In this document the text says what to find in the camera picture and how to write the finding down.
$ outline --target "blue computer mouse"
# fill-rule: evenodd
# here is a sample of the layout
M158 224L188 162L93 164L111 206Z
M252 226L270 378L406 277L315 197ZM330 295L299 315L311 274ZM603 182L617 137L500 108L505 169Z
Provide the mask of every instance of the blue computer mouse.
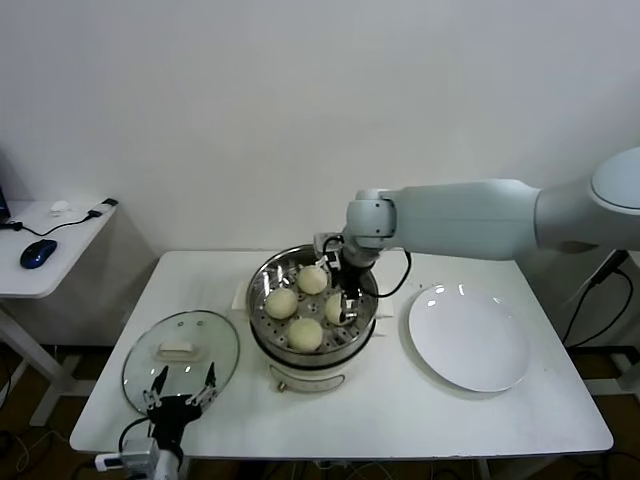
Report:
M20 255L20 265L23 268L38 268L47 261L47 258L55 251L58 242L55 240L39 240L25 248Z

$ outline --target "robotic arm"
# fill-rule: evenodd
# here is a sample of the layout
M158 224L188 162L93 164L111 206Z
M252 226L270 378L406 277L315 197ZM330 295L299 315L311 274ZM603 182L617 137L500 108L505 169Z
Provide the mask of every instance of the robotic arm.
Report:
M545 190L498 179L364 190L349 203L342 233L317 234L314 245L345 292L348 316L355 313L357 279L391 248L486 260L509 260L537 248L640 250L639 180L635 148L590 177Z

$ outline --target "white plate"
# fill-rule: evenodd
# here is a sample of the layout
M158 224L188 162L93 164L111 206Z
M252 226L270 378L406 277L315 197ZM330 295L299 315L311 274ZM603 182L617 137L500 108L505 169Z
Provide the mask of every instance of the white plate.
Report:
M411 339L425 362L451 383L500 392L524 377L529 342L497 297L462 284L422 292L409 313Z

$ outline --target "cable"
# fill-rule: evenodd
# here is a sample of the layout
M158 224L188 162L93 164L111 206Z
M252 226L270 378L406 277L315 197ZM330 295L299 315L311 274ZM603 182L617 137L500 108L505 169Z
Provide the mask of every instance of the cable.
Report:
M27 227L26 225L22 225L22 230L26 230L27 232L31 232L34 235L38 236L38 237L46 237L47 235L55 232L56 230L58 230L59 228L62 227L70 227L72 225L80 225L81 223L86 222L87 220L89 220L90 218L93 218L93 215L87 215L86 217L84 217L82 220L78 220L77 222L69 222L69 223L61 223L60 225L56 225L53 228L50 228L49 230L47 230L44 233L38 233L35 230L32 230L31 228Z
M327 237L324 243L322 244L323 256L325 257L327 256L327 247L329 246L329 242L333 240L344 243L344 237L342 235L332 235L330 237ZM411 252L407 252L406 250L403 250L403 251L404 251L404 256L407 257L407 269L405 270L404 275L402 275L402 278L400 279L400 282L398 283L398 285L396 285L396 288L391 290L389 293L384 293L384 294L370 292L366 290L363 286L360 286L360 290L362 290L363 293L366 293L367 295L373 298L388 298L392 295L395 295L398 292L398 290L400 290L402 285L404 285L404 282L407 280L409 273L411 273L411 265L413 263L411 258Z
M349 464L349 466L351 467L351 470L353 470L353 472L351 473L351 475L349 475L349 476L347 477L347 480L349 480L349 479L350 479L351 477L353 477L354 475L357 475L357 476L358 476L359 478L361 478L362 480L367 480L367 478L366 478L364 475L362 475L362 474L360 473L360 470L363 470L363 469L365 469L365 468L367 468L367 467L369 467L369 466L371 466L371 465L373 465L373 463L367 463L367 464L365 464L365 465L361 465L361 466L359 466L358 468L356 468L356 467L354 467L353 465Z
M627 281L627 285L629 286L629 294L627 295L627 300L624 302L624 305L622 306L622 308L620 309L618 314L613 318L613 320L611 320L611 322L609 322L609 324L606 327L604 327L598 333L596 333L594 335L591 335L586 340L583 340L583 341L581 341L579 343L576 343L575 345L572 345L569 348L580 347L581 345L584 345L585 343L590 342L594 338L599 337L600 335L602 335L603 333L608 331L611 327L613 327L616 324L616 322L618 320L620 320L620 317L622 317L622 315L624 315L624 313L627 311L627 308L629 307L629 304L631 303L631 299L633 298L633 282L629 278L629 275L627 275L626 273L624 273L620 269L616 269L613 273L615 273L617 275L620 275L622 278L624 278Z
M584 302L585 298L587 298L587 295L589 294L589 292L593 290L593 287L595 287L595 285L590 283L589 285L587 285L587 289L582 293L582 296L578 301L578 305L576 306L576 309L573 311L571 321L569 322L569 327L567 327L567 331L565 332L564 337L562 337L563 344L567 342L567 339L569 338L569 334L571 333L571 329L573 328L573 324L576 321L576 318L578 318L578 313L580 313L580 309L582 308L582 303Z
M8 477L3 477L2 480L15 480L17 478L22 477L27 472L33 470L35 467L40 465L40 462L42 462L44 460L44 458L49 454L51 448L53 447L53 437L51 435L45 435L40 440L38 440L36 443L34 443L31 446L31 448L27 448L27 446L25 445L24 441L21 438L22 436L26 435L30 431L36 430L36 429L39 429L39 428L48 429L48 427L28 427L26 430L24 430L24 431L22 431L21 433L18 433L18 434L11 433L11 432L9 432L7 430L0 431L0 458L6 457L6 455L8 455L9 452L11 451L11 449L13 448L13 445L15 445L16 443L18 443L21 446L21 448L23 449L23 452L26 452L26 454L28 455L28 458L29 458L27 463L23 467L20 467L20 468L22 468L21 470L18 470L19 467L18 467L18 464L16 464L16 470L18 470L18 471L14 475L11 475L11 476L8 476ZM42 452L42 454L40 456L38 456L35 460L33 460L31 458L31 456L29 455L29 450L33 449L37 444L39 444L42 440L44 440L44 438L49 438L49 442L47 443L47 446L44 449L44 451Z
M23 472L26 471L27 467L29 466L29 462L31 461L31 458L29 456L29 452L31 450L33 450L35 447L37 447L40 444L40 442L42 442L45 438L47 438L49 436L52 436L52 435L55 436L55 437L58 437L58 439L61 440L64 443L67 443L67 444L69 443L69 440L64 438L62 435L60 435L55 430L49 430L42 437L40 437L38 440L36 440L36 442L33 443L29 448L27 448L27 446L25 445L25 443L22 441L22 439L20 437L16 436L16 440L18 440L18 443L20 444L20 446L24 450L24 452L22 453L22 455L20 455L20 457L18 458L18 461L16 462L16 472L23 473Z
M562 303L558 306L558 308L556 309L556 312L557 312L557 313L558 313L558 312L560 312L560 311L562 311L562 310L564 309L564 307L566 307L567 305L569 305L571 302L573 302L573 300L574 300L578 295L580 295L580 292L582 291L582 289L591 283L591 281L592 281L592 280L594 279L594 277L598 274L598 272L599 272L600 270L602 270L602 267L604 267L604 266L609 262L609 260L611 260L611 258L615 255L615 253L616 253L617 251L618 251L618 250L611 250L611 252L609 252L609 255L607 255L607 257L602 261L602 263L601 263L600 265L598 265L598 268L596 268L596 269L593 271L593 273L592 273L591 275L589 275L589 276L587 277L587 279L586 279L584 282L582 282L582 283L580 284L580 286L576 289L576 291L575 291L575 292L573 292L573 294L572 294L569 298L567 298L564 302L562 302Z
M388 478L389 480L393 480L393 476L389 473L389 470L387 470L386 468L384 468L384 466L383 466L381 463L377 463L377 462L376 462L376 465L378 466L378 468L379 468L380 470L382 470L382 471L384 472L384 474L387 476L387 478Z
M146 422L147 420L149 420L149 417L137 418L133 422L131 422L129 425L124 427L124 430L122 430L122 433L120 434L120 438L118 439L119 452L122 452L122 449L124 448L124 438L127 436L127 433L129 433L129 430L131 430L136 425L140 425L141 423Z
M331 462L326 462L326 463L328 463L328 465L326 467L321 465L321 463L323 463L323 462L325 462L325 461L324 460L314 460L313 464L316 466L316 468L318 470L331 470L333 468L333 465L331 465Z
M0 404L0 411L4 408L7 403L7 398L9 398L9 394L11 393L11 370L9 370L9 366L7 365L7 361L4 358L4 354L0 352L0 363L2 363L2 368L7 374L7 382L4 385L5 394L2 397L2 403Z
M389 293L384 293L384 294L369 292L362 286L360 286L360 290L362 290L364 293L366 293L367 295L373 298L387 298L387 297L390 297L391 295L395 295L398 292L398 290L400 290L402 285L404 285L404 282L409 277L409 273L411 273L411 265L413 263L411 259L411 252L408 252L406 250L403 250L403 251L404 251L404 256L407 257L407 269L404 271L404 275L402 275L402 278L400 279L400 282L398 283L398 285L396 285L396 288L391 290Z

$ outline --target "white table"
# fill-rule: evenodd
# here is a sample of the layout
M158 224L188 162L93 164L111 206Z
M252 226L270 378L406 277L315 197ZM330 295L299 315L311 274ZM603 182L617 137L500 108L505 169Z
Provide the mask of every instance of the white table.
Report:
M99 202L71 203L70 210L59 217L49 215L52 202L9 202L11 221L23 222L29 228L44 233L61 223L81 220L87 211ZM80 225L63 227L46 238L56 240L58 246L49 259L39 268L27 270L19 259L24 249L40 237L21 230L0 230L0 300L2 298L42 298L52 293L62 282L80 255L98 232L109 221L115 209L99 218L92 218ZM40 372L51 386L31 418L31 425L42 426L61 396L89 396L95 382L78 381L71 375L80 357L68 356L62 365L55 361L16 321L10 312L0 311L0 336L23 361L11 376L13 388L30 364ZM5 386L0 395L11 393Z
M227 314L240 335L240 360L205 415L187 426L185 455L251 459L423 459L558 455L609 449L613 438L560 340L514 262L414 255L394 296L396 318L379 321L357 371L326 394L277 393L244 312L230 311L238 284L275 252L170 252L160 260L71 435L85 452L116 449L138 414L121 390L125 357L159 320L184 310ZM385 253L374 273L394 285L405 268ZM416 292L434 282L499 292L532 344L524 380L486 395L447 385L413 353L405 335ZM145 435L146 427L132 431Z

